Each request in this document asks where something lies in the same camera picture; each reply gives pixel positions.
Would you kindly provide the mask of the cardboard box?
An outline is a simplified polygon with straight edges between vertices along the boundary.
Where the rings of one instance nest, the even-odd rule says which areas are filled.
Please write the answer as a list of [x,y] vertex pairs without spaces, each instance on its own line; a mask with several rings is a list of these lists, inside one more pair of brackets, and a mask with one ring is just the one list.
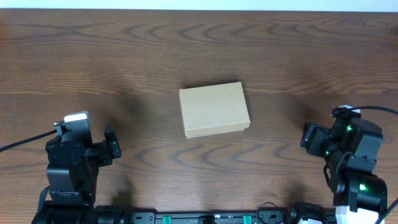
[[185,137],[243,131],[251,124],[241,82],[179,90]]

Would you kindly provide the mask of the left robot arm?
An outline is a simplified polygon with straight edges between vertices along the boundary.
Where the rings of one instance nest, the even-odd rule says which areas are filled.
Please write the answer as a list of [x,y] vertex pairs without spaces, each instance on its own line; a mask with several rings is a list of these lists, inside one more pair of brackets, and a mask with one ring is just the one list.
[[87,119],[55,124],[56,137],[46,143],[49,186],[40,193],[34,224],[129,223],[128,214],[111,206],[95,206],[99,168],[121,157],[111,125],[105,139],[94,143]]

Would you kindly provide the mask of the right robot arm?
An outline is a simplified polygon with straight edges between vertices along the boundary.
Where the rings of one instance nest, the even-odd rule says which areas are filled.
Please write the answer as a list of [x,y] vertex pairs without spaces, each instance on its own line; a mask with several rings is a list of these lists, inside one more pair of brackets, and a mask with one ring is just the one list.
[[387,185],[374,175],[383,143],[382,128],[362,119],[363,107],[334,107],[328,128],[305,123],[300,147],[325,160],[323,174],[333,193],[333,208],[296,203],[286,223],[384,223],[397,206],[387,203]]

